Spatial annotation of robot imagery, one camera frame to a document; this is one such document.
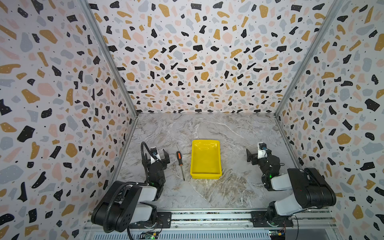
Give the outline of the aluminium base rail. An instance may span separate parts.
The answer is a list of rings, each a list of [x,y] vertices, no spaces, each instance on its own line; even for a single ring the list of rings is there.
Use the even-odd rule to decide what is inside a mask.
[[[271,227],[266,222],[254,226],[260,209],[161,210],[163,227],[105,233],[87,223],[84,240],[139,240],[144,232],[158,232],[158,240],[340,240],[342,236],[328,209],[304,211],[290,217],[291,227]]]

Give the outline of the left corner metal post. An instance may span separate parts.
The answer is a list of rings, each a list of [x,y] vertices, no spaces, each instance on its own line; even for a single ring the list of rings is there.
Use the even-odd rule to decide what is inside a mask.
[[[130,95],[127,91],[127,88],[126,88],[126,86],[122,80],[122,77],[119,74],[118,68],[117,68],[117,66],[116,66],[116,64],[115,64],[115,62],[114,62],[114,60],[110,54],[109,48],[104,41],[102,32],[101,32],[100,28],[98,27],[97,20],[95,19],[94,15],[91,11],[89,3],[86,0],[79,0],[79,5],[80,5],[80,7],[81,7],[81,9],[85,15],[85,19],[89,23],[90,29],[92,30],[98,45],[100,46],[100,50],[101,50],[102,54],[104,55],[106,62],[108,64],[108,66],[110,67],[112,74],[113,74],[115,80],[117,81],[119,88],[121,89],[122,95],[127,102],[129,112],[131,113],[132,118],[136,119],[138,117],[138,113],[134,108],[134,104],[132,103],[132,100],[131,100]]]

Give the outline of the corner metal post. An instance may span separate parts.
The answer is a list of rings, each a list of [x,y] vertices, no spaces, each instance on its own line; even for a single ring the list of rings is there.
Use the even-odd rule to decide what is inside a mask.
[[[100,50],[101,50],[102,54],[104,55],[106,62],[108,64],[108,66],[110,67],[112,74],[113,74],[115,80],[117,81],[119,88],[121,89],[122,95],[127,102],[129,112],[131,113],[132,118],[136,119],[138,117],[138,113],[134,108],[134,104],[132,103],[132,100],[131,100],[130,95],[127,91],[127,88],[126,88],[126,86],[122,80],[122,77],[119,74],[118,68],[117,68],[117,66],[116,66],[116,64],[115,64],[115,62],[114,62],[114,60],[110,54],[109,48],[104,41],[102,32],[101,32],[100,28],[98,27],[97,20],[95,19],[94,15],[91,11],[89,3],[86,0],[79,0],[79,5],[80,5],[80,7],[81,7],[81,9],[85,15],[85,19],[89,23],[90,29],[92,30],[98,45],[100,46]]]
[[[290,94],[294,91],[295,86],[298,84],[301,76],[303,75],[307,65],[310,63],[311,59],[314,57],[315,53],[317,52],[317,48],[320,46],[322,39],[327,33],[329,27],[331,26],[333,20],[335,19],[337,13],[339,12],[340,8],[342,7],[344,1],[343,0],[334,0],[327,12],[327,15],[323,21],[323,24],[321,25],[318,33],[316,34],[314,41],[311,43],[308,52],[306,53],[303,61],[299,64],[299,68],[297,72],[294,75],[293,80],[291,81],[290,85],[287,87],[287,91],[285,92],[283,99],[278,105],[278,108],[276,112],[274,113],[275,119],[278,119],[278,116],[282,113],[284,105],[289,100]]]

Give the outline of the right corner metal post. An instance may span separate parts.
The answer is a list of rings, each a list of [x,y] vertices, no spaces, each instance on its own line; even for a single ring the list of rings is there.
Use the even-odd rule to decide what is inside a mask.
[[[303,61],[299,64],[299,68],[297,72],[294,75],[293,80],[291,81],[290,85],[287,87],[287,91],[285,92],[283,99],[278,105],[278,108],[276,112],[274,113],[275,119],[278,119],[278,116],[282,113],[284,105],[289,100],[290,94],[294,91],[295,86],[298,84],[301,76],[303,75],[307,65],[310,63],[311,59],[314,57],[315,53],[317,52],[317,48],[320,46],[322,39],[327,33],[329,27],[331,26],[333,20],[335,19],[337,13],[339,12],[340,8],[342,7],[344,1],[343,0],[334,0],[327,12],[327,15],[323,21],[323,24],[321,25],[318,33],[316,34],[314,41],[311,43],[308,52],[306,53]]]

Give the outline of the orange black handled screwdriver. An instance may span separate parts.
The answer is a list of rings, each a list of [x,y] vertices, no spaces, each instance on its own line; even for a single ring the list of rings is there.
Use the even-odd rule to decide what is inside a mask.
[[[181,154],[181,152],[177,151],[176,152],[176,156],[177,156],[177,160],[178,160],[181,172],[182,172],[183,181],[185,181],[185,175],[184,175],[184,171],[183,171],[183,161],[182,161],[182,154]]]

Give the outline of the green circuit board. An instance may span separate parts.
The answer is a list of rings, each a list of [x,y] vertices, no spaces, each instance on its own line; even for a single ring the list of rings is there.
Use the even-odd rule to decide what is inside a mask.
[[[157,240],[159,237],[158,232],[144,232],[139,236],[140,240]]]

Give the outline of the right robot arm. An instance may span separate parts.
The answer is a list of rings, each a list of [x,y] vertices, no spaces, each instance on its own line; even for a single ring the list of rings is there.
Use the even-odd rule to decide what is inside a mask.
[[[289,168],[280,174],[284,165],[272,155],[265,143],[260,143],[258,152],[247,151],[247,162],[259,166],[262,183],[269,192],[293,191],[282,200],[269,203],[265,215],[253,216],[254,226],[266,222],[271,227],[291,227],[290,217],[309,209],[322,209],[336,204],[337,197],[330,185],[315,168]]]

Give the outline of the yellow plastic bin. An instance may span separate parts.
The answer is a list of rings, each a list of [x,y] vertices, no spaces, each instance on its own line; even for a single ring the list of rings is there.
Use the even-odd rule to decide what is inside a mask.
[[[218,180],[222,176],[219,141],[193,140],[190,174],[193,179],[206,180]]]

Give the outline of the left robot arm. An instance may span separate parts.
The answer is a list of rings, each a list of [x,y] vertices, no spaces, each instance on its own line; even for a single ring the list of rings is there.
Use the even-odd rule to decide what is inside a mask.
[[[145,182],[115,181],[93,210],[92,224],[101,226],[105,233],[163,227],[163,218],[171,214],[159,214],[153,204],[160,198],[166,183],[164,170],[170,157],[166,151],[163,154],[161,158],[156,148],[150,149],[149,157],[144,154]]]

